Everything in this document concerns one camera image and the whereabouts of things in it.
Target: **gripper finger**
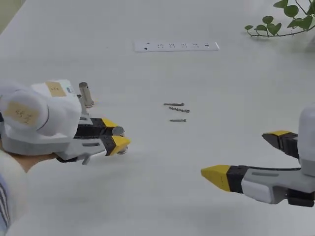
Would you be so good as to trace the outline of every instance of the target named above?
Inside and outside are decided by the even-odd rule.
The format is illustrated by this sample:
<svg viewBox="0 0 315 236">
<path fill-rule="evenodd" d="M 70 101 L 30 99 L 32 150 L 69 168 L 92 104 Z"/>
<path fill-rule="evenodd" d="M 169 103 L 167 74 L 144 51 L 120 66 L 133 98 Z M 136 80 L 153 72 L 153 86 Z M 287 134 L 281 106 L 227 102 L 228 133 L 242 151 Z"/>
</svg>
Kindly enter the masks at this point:
<svg viewBox="0 0 315 236">
<path fill-rule="evenodd" d="M 315 181 L 300 168 L 274 169 L 218 165 L 201 170 L 202 176 L 218 188 L 244 194 L 268 204 L 287 199 L 290 205 L 312 207 Z"/>
<path fill-rule="evenodd" d="M 290 131 L 278 130 L 264 133 L 262 137 L 274 148 L 281 150 L 286 155 L 299 159 L 300 156 L 297 148 L 297 134 Z"/>
</svg>

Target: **white robot body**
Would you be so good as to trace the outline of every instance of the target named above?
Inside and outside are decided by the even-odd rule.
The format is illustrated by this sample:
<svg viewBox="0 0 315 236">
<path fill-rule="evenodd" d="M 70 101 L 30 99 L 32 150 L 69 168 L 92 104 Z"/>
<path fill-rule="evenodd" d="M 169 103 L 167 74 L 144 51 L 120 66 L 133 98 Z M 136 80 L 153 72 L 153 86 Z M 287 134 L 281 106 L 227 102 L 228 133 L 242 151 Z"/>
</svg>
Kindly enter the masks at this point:
<svg viewBox="0 0 315 236">
<path fill-rule="evenodd" d="M 14 148 L 17 154 L 37 155 L 37 145 L 42 145 L 40 153 L 47 149 L 46 154 L 50 154 L 63 151 L 69 145 L 82 112 L 70 81 L 49 81 L 31 88 L 11 84 L 4 88 L 0 90 L 0 111 L 4 120 L 0 131 L 5 150 Z M 25 124 L 30 121 L 30 115 L 36 121 Z M 28 151 L 17 150 L 17 145 L 22 143 L 28 144 Z"/>
</svg>

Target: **person's hand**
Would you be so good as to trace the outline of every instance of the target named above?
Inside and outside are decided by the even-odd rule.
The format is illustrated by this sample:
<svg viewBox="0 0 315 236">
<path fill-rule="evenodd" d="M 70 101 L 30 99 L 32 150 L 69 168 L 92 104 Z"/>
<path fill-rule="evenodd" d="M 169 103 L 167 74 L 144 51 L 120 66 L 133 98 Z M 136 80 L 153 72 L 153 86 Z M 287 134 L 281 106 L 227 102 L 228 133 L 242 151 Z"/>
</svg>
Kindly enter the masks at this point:
<svg viewBox="0 0 315 236">
<path fill-rule="evenodd" d="M 0 149 L 2 151 L 2 141 L 0 140 Z M 24 171 L 27 173 L 30 168 L 32 168 L 34 165 L 36 165 L 38 162 L 45 161 L 45 160 L 51 160 L 56 158 L 55 154 L 49 154 L 49 155 L 40 155 L 40 156 L 24 156 L 24 155 L 18 155 L 14 153 L 9 153 L 10 156 L 12 156 L 24 169 Z"/>
</svg>

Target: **leaf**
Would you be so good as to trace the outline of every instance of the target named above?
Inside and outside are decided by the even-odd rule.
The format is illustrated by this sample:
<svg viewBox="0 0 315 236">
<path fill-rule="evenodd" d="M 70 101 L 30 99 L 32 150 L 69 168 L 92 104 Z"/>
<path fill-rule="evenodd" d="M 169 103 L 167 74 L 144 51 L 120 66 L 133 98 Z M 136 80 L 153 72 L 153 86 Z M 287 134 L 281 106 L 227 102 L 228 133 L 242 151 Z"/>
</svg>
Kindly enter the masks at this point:
<svg viewBox="0 0 315 236">
<path fill-rule="evenodd" d="M 302 18 L 296 18 L 296 19 L 294 19 L 294 20 L 287 26 L 287 28 L 295 28 L 295 27 L 298 27 L 300 21 L 303 21 L 303 19 L 302 19 Z"/>
<path fill-rule="evenodd" d="M 313 15 L 315 14 L 314 10 L 315 10 L 315 1 L 312 1 L 312 3 L 310 4 L 309 10 L 307 11 L 306 14 L 308 16 Z"/>
<path fill-rule="evenodd" d="M 284 8 L 284 13 L 287 17 L 295 17 L 299 13 L 299 8 L 296 5 L 286 6 Z"/>
<path fill-rule="evenodd" d="M 262 18 L 262 21 L 265 24 L 270 24 L 273 20 L 274 18 L 272 16 L 265 16 L 264 18 Z"/>
<path fill-rule="evenodd" d="M 253 26 L 251 26 L 251 25 L 245 26 L 246 30 L 250 30 L 251 28 L 253 28 Z"/>
<path fill-rule="evenodd" d="M 258 25 L 255 28 L 256 31 L 267 31 L 267 28 L 264 25 Z"/>
<path fill-rule="evenodd" d="M 287 2 L 288 2 L 288 0 L 282 0 L 282 1 L 276 2 L 274 4 L 274 7 L 276 7 L 276 8 L 285 8 L 287 6 Z"/>
<path fill-rule="evenodd" d="M 276 25 L 268 24 L 267 29 L 272 35 L 276 35 L 279 32 L 279 30 L 281 29 L 281 26 L 282 26 L 281 23 L 278 23 Z"/>
<path fill-rule="evenodd" d="M 302 21 L 298 22 L 298 27 L 301 27 L 304 30 L 308 30 L 312 24 L 313 17 L 307 16 Z"/>
</svg>

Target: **bolt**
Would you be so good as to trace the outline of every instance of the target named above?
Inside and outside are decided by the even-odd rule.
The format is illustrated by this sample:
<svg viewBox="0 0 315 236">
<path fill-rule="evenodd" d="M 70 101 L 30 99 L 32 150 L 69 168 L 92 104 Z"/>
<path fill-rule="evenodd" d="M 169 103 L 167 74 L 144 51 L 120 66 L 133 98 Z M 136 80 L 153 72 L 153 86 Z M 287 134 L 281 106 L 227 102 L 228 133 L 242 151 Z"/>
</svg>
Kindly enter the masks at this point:
<svg viewBox="0 0 315 236">
<path fill-rule="evenodd" d="M 179 111 L 179 112 L 186 112 L 186 113 L 189 113 L 190 110 L 187 110 L 187 109 L 179 109 L 179 108 L 176 108 L 176 107 L 168 107 L 169 109 L 171 110 L 174 110 L 174 111 Z"/>
<path fill-rule="evenodd" d="M 186 119 L 170 119 L 172 122 L 186 122 Z"/>
<path fill-rule="evenodd" d="M 184 106 L 184 103 L 164 103 L 164 106 Z"/>
</svg>

